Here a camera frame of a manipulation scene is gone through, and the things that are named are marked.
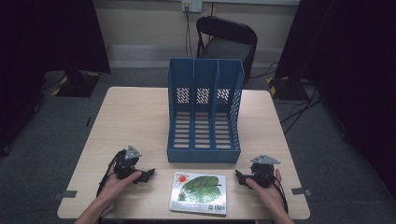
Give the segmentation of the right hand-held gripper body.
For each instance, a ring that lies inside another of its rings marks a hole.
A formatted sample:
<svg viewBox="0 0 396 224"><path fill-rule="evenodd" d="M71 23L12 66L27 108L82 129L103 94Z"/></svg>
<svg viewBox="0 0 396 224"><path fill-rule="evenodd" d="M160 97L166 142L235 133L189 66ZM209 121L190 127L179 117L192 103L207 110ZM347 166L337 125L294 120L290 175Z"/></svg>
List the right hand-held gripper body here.
<svg viewBox="0 0 396 224"><path fill-rule="evenodd" d="M280 161L267 155L257 156L250 161L251 179L265 189L273 186L277 181L274 165L280 164Z"/></svg>

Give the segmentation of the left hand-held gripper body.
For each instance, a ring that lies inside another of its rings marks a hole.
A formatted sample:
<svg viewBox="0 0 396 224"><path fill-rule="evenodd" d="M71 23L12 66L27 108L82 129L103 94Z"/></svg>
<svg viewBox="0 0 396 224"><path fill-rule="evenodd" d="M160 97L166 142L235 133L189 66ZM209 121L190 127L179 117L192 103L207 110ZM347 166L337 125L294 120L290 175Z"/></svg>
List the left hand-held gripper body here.
<svg viewBox="0 0 396 224"><path fill-rule="evenodd" d="M118 179L124 179L135 172L134 166L137 164L142 154L133 146L128 146L121 150L116 156L114 173Z"/></svg>

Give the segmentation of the green leaf picture book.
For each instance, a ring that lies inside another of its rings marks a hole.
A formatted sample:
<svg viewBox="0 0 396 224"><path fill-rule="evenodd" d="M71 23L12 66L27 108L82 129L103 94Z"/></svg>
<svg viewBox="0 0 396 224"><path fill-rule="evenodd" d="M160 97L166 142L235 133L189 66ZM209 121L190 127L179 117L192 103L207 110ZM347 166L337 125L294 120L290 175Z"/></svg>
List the green leaf picture book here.
<svg viewBox="0 0 396 224"><path fill-rule="evenodd" d="M174 212L225 216L226 176L175 172L169 209Z"/></svg>

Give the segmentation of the blue three-slot file rack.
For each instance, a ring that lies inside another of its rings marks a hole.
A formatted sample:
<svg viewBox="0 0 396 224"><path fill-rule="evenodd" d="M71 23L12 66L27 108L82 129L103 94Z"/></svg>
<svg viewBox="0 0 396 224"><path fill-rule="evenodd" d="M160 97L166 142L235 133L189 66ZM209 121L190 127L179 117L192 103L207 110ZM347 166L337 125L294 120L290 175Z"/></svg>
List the blue three-slot file rack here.
<svg viewBox="0 0 396 224"><path fill-rule="evenodd" d="M239 60L172 59L168 67L170 162L235 163L245 81Z"/></svg>

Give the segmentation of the person's right hand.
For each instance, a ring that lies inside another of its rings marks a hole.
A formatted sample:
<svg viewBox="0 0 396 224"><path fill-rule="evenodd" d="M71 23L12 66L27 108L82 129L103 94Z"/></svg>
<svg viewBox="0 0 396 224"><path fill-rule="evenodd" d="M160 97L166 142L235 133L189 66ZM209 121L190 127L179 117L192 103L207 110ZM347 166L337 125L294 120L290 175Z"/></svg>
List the person's right hand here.
<svg viewBox="0 0 396 224"><path fill-rule="evenodd" d="M282 195L280 193L281 174L278 169L276 169L276 178L277 181L275 184L268 189L262 188L251 178L247 179L247 183L258 193L260 201L268 211L269 208L274 205L282 205L284 208Z"/></svg>

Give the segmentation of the person's left hand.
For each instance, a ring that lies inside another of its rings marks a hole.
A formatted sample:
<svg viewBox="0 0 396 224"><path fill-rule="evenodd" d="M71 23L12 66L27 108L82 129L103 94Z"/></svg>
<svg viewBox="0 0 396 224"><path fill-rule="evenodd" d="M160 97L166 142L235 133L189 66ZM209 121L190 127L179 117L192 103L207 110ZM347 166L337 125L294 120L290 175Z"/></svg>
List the person's left hand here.
<svg viewBox="0 0 396 224"><path fill-rule="evenodd" d="M105 199L106 202L114 201L124 190L126 187L131 185L139 176L142 175L141 171L137 171L125 177L123 179L118 179L114 174L114 168L111 167L108 175L106 183L100 193L100 196Z"/></svg>

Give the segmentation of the black stand base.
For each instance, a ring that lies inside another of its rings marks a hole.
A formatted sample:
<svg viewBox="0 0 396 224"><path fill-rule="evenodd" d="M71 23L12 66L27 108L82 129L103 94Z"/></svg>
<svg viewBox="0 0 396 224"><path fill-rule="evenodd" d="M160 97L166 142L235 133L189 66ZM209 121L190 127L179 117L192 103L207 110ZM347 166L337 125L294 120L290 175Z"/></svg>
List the black stand base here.
<svg viewBox="0 0 396 224"><path fill-rule="evenodd" d="M308 96L300 82L294 82L289 77L266 79L269 91L274 99L281 101L307 101Z"/></svg>
<svg viewBox="0 0 396 224"><path fill-rule="evenodd" d="M66 74L58 87L53 91L53 96L58 97L90 97L96 87L100 75L88 71L74 71Z"/></svg>

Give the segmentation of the black folding chair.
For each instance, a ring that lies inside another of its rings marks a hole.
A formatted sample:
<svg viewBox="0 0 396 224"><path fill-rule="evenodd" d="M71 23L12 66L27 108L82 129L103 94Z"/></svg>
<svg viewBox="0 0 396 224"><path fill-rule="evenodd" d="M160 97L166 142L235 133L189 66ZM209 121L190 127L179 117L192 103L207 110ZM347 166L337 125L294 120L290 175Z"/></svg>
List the black folding chair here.
<svg viewBox="0 0 396 224"><path fill-rule="evenodd" d="M215 16L204 16L196 22L197 58L241 60L248 82L258 37L248 25Z"/></svg>

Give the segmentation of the dark curtain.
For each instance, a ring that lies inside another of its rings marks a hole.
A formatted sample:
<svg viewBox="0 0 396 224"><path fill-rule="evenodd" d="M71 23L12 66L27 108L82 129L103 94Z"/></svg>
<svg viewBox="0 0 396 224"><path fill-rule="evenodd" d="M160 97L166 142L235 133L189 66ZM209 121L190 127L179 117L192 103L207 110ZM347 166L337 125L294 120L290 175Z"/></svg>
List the dark curtain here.
<svg viewBox="0 0 396 224"><path fill-rule="evenodd" d="M396 0L300 0L276 77L319 84L396 199Z"/></svg>
<svg viewBox="0 0 396 224"><path fill-rule="evenodd" d="M0 157L34 113L49 71L110 72L93 0L0 0Z"/></svg>

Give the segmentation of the white wall socket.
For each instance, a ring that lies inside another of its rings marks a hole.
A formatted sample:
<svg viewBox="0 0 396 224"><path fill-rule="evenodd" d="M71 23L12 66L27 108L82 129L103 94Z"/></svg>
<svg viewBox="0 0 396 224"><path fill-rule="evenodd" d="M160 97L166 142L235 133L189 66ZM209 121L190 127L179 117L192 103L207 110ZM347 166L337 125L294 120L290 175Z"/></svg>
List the white wall socket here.
<svg viewBox="0 0 396 224"><path fill-rule="evenodd" d="M181 10L183 12L201 13L203 2L201 0L182 0Z"/></svg>

